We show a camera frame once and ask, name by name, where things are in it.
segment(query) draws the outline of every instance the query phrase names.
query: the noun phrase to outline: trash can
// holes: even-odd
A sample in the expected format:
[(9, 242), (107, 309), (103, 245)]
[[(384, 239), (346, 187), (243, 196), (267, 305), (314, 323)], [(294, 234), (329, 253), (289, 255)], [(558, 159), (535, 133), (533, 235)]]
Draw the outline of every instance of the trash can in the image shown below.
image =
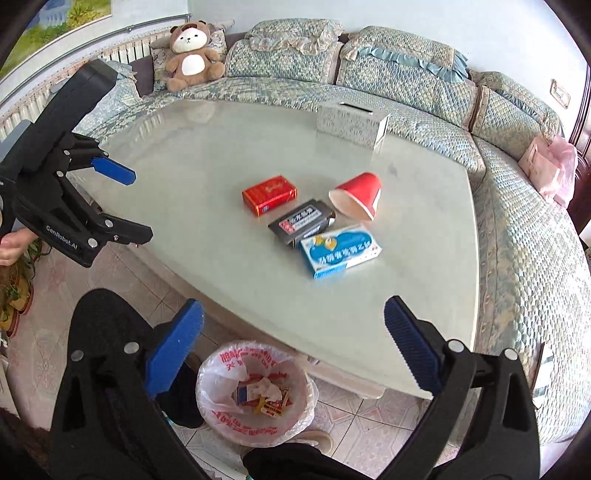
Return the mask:
[[(281, 417), (255, 413), (233, 400), (239, 382), (263, 377), (289, 387)], [(196, 384), (197, 406), (211, 428), (231, 442), (274, 447), (302, 432), (314, 420), (318, 389), (289, 353), (253, 341), (231, 342), (205, 360)]]

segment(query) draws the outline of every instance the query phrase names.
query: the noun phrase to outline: human hand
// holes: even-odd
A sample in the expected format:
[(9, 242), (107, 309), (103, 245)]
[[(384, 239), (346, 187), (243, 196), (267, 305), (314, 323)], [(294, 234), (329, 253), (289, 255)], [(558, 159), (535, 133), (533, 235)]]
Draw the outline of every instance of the human hand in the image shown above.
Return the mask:
[(21, 228), (16, 232), (4, 235), (0, 240), (0, 265), (12, 265), (35, 238), (37, 238), (37, 234), (28, 228)]

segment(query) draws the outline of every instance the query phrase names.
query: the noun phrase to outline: bear face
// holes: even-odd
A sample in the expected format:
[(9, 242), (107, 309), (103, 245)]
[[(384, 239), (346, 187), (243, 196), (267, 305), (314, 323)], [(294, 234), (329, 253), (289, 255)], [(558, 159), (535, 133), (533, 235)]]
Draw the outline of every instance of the bear face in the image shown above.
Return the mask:
[(203, 48), (211, 37), (207, 24), (202, 20), (197, 23), (173, 27), (170, 33), (170, 49), (175, 53), (185, 53)]

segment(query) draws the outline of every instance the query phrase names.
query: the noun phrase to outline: small cardboard box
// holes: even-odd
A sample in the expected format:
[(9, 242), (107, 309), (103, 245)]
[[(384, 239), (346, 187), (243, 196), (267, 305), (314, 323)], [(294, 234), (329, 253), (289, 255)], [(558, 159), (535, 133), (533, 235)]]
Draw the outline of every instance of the small cardboard box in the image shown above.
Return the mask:
[(318, 107), (316, 129), (374, 149), (386, 136), (389, 118), (389, 113), (380, 110), (329, 100)]
[(311, 236), (300, 242), (314, 278), (322, 278), (377, 257), (382, 248), (363, 226)]
[(256, 216), (272, 210), (297, 197), (295, 185), (279, 175), (242, 192), (242, 199)]
[(335, 211), (321, 200), (308, 200), (269, 224), (284, 244), (295, 248), (303, 238), (324, 232), (334, 221)]

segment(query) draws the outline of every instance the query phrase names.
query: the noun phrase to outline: black box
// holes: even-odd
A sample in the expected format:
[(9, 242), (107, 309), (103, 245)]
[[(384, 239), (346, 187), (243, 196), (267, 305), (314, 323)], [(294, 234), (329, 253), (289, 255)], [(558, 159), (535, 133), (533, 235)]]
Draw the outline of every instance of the black box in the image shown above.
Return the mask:
[(269, 228), (281, 242), (295, 248), (304, 238), (324, 232), (335, 217), (335, 211), (324, 202), (308, 200), (271, 222)]

